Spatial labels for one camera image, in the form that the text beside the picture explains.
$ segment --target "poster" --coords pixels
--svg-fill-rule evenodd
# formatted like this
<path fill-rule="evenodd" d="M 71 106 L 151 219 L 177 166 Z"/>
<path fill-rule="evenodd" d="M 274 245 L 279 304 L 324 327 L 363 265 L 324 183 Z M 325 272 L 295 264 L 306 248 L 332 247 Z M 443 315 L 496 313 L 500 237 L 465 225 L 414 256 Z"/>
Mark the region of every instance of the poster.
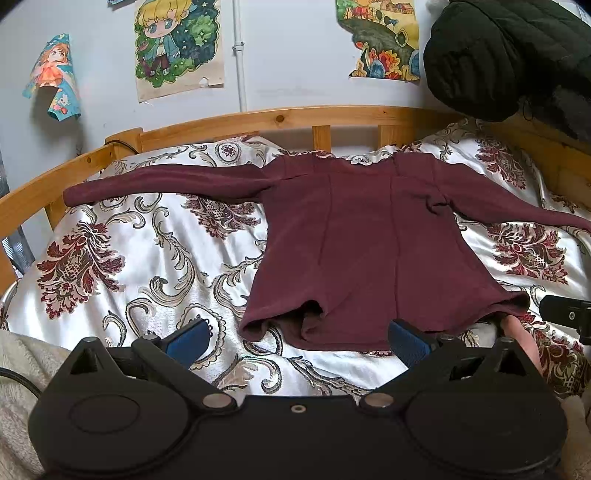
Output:
<path fill-rule="evenodd" d="M 42 50 L 31 71 L 29 83 L 22 92 L 31 98 L 38 88 L 54 87 L 56 95 L 47 113 L 60 122 L 71 116 L 80 115 L 78 89 L 74 78 L 70 36 L 62 33 L 53 37 Z"/>
<path fill-rule="evenodd" d="M 223 84 L 219 3 L 145 0 L 138 4 L 135 77 L 140 102 Z"/>
<path fill-rule="evenodd" d="M 336 0 L 336 9 L 339 24 L 361 51 L 350 77 L 419 80 L 414 0 Z"/>

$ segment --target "white bedding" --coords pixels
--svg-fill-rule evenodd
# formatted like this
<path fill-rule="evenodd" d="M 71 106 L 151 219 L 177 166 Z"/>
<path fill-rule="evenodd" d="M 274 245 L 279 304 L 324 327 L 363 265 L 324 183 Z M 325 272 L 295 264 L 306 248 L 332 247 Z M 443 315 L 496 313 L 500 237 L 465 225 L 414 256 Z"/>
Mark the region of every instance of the white bedding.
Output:
<path fill-rule="evenodd" d="M 441 161 L 465 163 L 534 205 L 591 214 L 553 196 L 531 160 L 484 136 L 464 121 L 407 148 Z M 378 162 L 386 147 L 350 157 Z M 128 157 L 102 176 L 156 163 L 262 166 L 282 150 L 260 137 L 184 145 Z M 528 223 L 485 226 L 458 217 L 464 238 L 507 289 L 532 297 L 523 317 L 540 346 L 544 375 L 560 394 L 578 393 L 591 377 L 582 347 L 541 321 L 543 295 L 589 298 L 589 235 Z M 138 335 L 166 336 L 197 316 L 207 319 L 212 339 L 192 370 L 218 388 L 244 394 L 358 397 L 406 370 L 388 352 L 310 352 L 293 348 L 276 329 L 250 343 L 237 334 L 253 277 L 266 244 L 260 205 L 228 206 L 197 196 L 143 194 L 70 210 L 56 227 L 47 253 L 21 280 L 8 310 L 8 326 L 65 348 L 88 335 L 107 345 L 129 345 Z M 367 245 L 370 248 L 371 232 Z M 488 346 L 491 325 L 464 334 L 468 344 Z"/>

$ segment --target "wooden bed frame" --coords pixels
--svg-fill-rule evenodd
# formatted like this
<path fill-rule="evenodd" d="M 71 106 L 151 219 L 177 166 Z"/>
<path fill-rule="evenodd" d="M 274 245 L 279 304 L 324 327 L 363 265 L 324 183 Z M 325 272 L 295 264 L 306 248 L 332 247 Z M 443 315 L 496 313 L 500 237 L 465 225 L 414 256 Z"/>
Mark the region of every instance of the wooden bed frame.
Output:
<path fill-rule="evenodd" d="M 314 149 L 331 150 L 330 127 L 342 125 L 376 125 L 378 145 L 408 144 L 418 132 L 435 132 L 462 116 L 457 113 L 425 109 L 342 105 L 262 110 L 216 116 L 144 132 L 134 128 L 108 137 L 106 142 L 126 142 L 138 152 L 183 144 L 221 140 L 259 131 L 312 128 Z M 548 187 L 571 200 L 591 206 L 591 145 L 567 136 L 538 122 L 511 118 L 491 125 L 496 137 L 527 151 L 544 175 Z M 86 180 L 113 160 L 131 155 L 121 144 L 105 144 L 32 179 L 0 199 L 0 238 L 13 233 L 23 222 L 45 209 L 55 228 L 66 212 L 62 193 L 69 186 Z M 16 275 L 10 260 L 0 249 L 0 293 Z"/>

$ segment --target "cartoon girl drawing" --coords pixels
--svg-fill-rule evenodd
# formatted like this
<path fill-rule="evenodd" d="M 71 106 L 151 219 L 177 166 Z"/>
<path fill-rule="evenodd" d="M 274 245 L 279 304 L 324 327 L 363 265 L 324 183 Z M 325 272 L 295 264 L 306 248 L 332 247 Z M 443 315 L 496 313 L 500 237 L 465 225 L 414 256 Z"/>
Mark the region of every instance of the cartoon girl drawing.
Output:
<path fill-rule="evenodd" d="M 33 90 L 47 86 L 60 87 L 64 80 L 75 90 L 71 76 L 72 67 L 68 60 L 69 53 L 70 47 L 67 43 L 57 43 L 41 54 L 33 69 Z"/>

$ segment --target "wall pipe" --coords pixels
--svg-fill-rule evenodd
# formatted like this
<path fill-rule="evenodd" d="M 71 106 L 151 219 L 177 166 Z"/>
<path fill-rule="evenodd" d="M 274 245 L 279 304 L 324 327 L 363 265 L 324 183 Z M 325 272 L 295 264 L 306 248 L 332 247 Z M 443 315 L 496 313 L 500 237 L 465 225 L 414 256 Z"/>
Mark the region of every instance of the wall pipe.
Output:
<path fill-rule="evenodd" d="M 232 50 L 236 56 L 236 69 L 238 71 L 238 101 L 240 111 L 246 112 L 246 84 L 244 82 L 244 42 L 242 41 L 242 29 L 240 23 L 240 0 L 232 0 L 234 13 L 234 46 Z"/>

